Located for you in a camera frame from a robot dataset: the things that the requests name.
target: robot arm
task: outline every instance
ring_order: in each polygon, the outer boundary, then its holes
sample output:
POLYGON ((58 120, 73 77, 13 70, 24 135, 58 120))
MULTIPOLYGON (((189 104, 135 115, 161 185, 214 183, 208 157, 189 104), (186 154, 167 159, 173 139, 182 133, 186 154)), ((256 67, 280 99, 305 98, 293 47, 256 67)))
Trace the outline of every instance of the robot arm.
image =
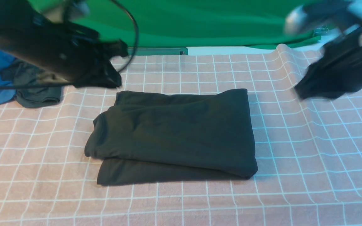
POLYGON ((286 18, 285 33, 297 35, 326 23, 340 36, 323 46, 323 57, 312 63, 294 87, 301 100, 337 99, 362 89, 362 18, 348 10, 345 0, 323 0, 299 6, 286 18))
MULTIPOLYGON (((128 14, 138 33, 132 15, 117 1, 112 1, 128 14)), ((27 0, 0 0, 0 50, 48 71, 38 77, 40 86, 121 86, 119 73, 125 67, 117 71, 110 60, 114 56, 128 56, 128 47, 121 40, 100 42, 98 32, 70 22, 74 16, 84 13, 84 8, 83 11, 78 8, 84 6, 82 4, 66 1, 60 6, 63 17, 59 20, 57 10, 43 15, 27 0)))

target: black cloth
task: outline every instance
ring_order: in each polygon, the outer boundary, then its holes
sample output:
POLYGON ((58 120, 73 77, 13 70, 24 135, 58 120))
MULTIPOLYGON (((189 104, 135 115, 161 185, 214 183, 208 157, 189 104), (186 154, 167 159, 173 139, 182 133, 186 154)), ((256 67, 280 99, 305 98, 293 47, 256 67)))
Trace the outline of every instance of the black cloth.
POLYGON ((246 89, 217 95, 122 91, 94 121, 97 183, 249 179, 258 170, 246 89))
MULTIPOLYGON (((9 68, 2 71, 3 80, 13 81, 14 86, 37 85, 36 77, 44 70, 16 60, 9 68)), ((49 87, 37 89, 19 89, 14 100, 25 108, 40 108, 57 105, 61 102, 62 87, 49 87)))

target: cable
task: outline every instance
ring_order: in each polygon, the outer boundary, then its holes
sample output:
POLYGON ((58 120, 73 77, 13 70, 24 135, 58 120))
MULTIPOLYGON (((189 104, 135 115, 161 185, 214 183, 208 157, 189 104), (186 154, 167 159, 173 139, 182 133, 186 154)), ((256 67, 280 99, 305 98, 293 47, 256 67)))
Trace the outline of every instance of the cable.
POLYGON ((136 49, 138 48, 138 43, 139 43, 139 27, 138 24, 136 23, 136 20, 134 18, 134 16, 132 16, 132 14, 128 11, 128 9, 126 9, 121 3, 119 3, 117 0, 111 0, 118 8, 122 9, 122 11, 124 11, 128 17, 131 19, 132 24, 134 25, 134 30, 135 30, 135 43, 134 43, 134 47, 132 49, 132 53, 131 53, 131 57, 129 58, 128 62, 121 68, 118 70, 118 73, 121 73, 123 70, 125 70, 128 65, 132 62, 132 60, 135 57, 136 54, 136 49))
MULTIPOLYGON (((132 62, 132 60, 135 57, 136 50, 138 48, 138 43, 139 43, 139 27, 138 27, 138 24, 137 24, 134 16, 128 11, 128 9, 125 8, 125 6, 123 6, 117 0, 110 0, 110 1, 112 3, 114 3, 118 8, 120 8, 122 11, 124 11, 125 14, 131 19, 132 24, 134 26, 134 31, 135 31, 134 47, 132 49, 132 53, 131 53, 131 56, 130 56, 129 60, 126 62, 126 64, 121 69, 118 70, 118 73, 121 73, 122 71, 124 71, 129 66, 129 64, 132 62)), ((72 86, 74 84, 75 83, 48 83, 48 84, 31 85, 31 86, 28 86, 28 85, 0 86, 0 90, 40 89, 40 88, 50 88, 50 87, 72 86)))

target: green backdrop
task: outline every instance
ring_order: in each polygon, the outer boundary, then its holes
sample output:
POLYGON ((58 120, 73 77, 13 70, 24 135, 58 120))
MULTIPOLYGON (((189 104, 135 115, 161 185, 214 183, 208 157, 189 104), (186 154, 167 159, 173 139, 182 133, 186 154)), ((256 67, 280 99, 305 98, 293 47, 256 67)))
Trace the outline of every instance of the green backdrop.
MULTIPOLYGON (((42 10, 62 0, 30 0, 42 10)), ((119 0, 140 27, 140 47, 310 45, 313 32, 283 34, 285 16, 309 0, 119 0)), ((109 0, 88 0, 91 15, 76 21, 100 32, 102 40, 134 43, 129 18, 109 0)))

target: folded black shirt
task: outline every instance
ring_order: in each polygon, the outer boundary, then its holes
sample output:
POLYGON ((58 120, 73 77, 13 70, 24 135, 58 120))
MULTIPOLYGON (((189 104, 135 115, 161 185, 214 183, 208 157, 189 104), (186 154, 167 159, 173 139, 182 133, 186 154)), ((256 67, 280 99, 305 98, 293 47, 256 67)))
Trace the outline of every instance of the folded black shirt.
POLYGON ((97 183, 249 179, 258 170, 246 89, 168 96, 123 91, 94 121, 97 183))

